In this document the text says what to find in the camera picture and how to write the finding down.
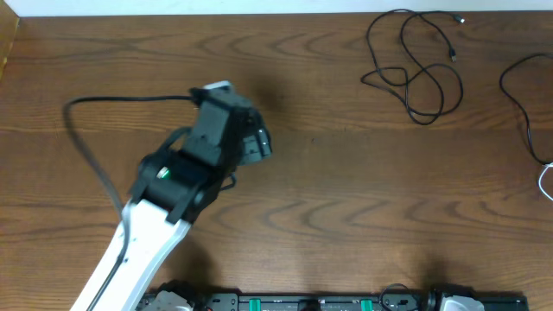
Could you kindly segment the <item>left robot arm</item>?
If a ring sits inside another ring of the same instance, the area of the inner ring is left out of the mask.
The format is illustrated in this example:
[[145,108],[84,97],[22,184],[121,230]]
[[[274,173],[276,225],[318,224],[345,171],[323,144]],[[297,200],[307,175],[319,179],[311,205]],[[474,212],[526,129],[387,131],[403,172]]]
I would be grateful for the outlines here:
[[83,100],[64,106],[67,132],[119,217],[116,232],[73,309],[135,309],[200,213],[229,189],[225,181],[237,181],[237,167],[270,157],[270,133],[260,112],[230,82],[193,88],[184,98],[199,109],[195,125],[174,130],[141,160],[127,203],[74,128],[71,110]]

